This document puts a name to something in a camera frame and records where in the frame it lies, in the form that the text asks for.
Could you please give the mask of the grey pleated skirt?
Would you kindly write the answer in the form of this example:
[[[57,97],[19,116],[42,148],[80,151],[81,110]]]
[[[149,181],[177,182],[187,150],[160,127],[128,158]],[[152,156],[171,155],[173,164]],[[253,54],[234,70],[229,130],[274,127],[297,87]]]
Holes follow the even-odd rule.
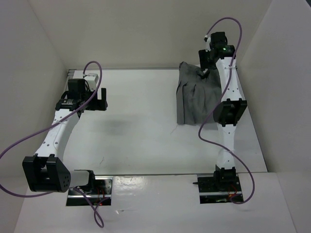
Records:
[[[181,62],[176,89],[176,123],[201,125],[220,99],[222,90],[218,70],[207,79],[197,75],[200,67]]]

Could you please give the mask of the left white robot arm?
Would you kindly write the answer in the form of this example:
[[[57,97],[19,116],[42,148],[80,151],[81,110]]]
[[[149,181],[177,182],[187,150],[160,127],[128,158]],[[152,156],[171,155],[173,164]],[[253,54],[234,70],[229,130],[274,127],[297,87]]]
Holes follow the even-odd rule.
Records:
[[[71,174],[63,164],[63,157],[72,130],[85,110],[107,109],[106,89],[101,89],[101,98],[95,91],[98,82],[97,74],[68,81],[68,89],[55,107],[53,123],[56,126],[49,129],[35,154],[26,156],[22,162],[31,191],[66,192],[69,189]]]

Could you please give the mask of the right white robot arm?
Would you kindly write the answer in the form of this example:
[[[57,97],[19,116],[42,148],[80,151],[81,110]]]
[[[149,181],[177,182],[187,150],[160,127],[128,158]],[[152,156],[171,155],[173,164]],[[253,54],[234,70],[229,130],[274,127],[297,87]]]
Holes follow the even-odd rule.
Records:
[[[213,119],[222,137],[215,171],[212,177],[199,178],[202,192],[225,192],[238,181],[234,157],[234,136],[238,121],[243,115],[247,102],[238,88],[235,47],[229,45],[224,32],[212,33],[205,37],[206,48],[199,51],[200,67],[204,78],[213,70],[219,73],[221,100],[213,111]]]

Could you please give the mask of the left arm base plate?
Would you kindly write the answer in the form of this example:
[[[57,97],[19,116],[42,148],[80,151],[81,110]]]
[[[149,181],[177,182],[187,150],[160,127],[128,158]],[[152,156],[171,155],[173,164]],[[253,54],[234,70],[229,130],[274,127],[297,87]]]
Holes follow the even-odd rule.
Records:
[[[91,204],[96,207],[110,206],[112,199],[113,177],[112,176],[95,176],[92,186],[80,187],[80,190],[86,195]],[[77,191],[70,189],[67,195],[66,206],[88,206],[89,203]]]

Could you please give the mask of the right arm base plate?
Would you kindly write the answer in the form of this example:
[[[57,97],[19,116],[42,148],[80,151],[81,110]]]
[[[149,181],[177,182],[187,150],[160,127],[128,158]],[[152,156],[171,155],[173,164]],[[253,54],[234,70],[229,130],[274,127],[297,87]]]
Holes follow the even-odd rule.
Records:
[[[200,204],[244,201],[238,176],[233,181],[222,182],[217,181],[214,175],[199,174],[193,184],[198,187]]]

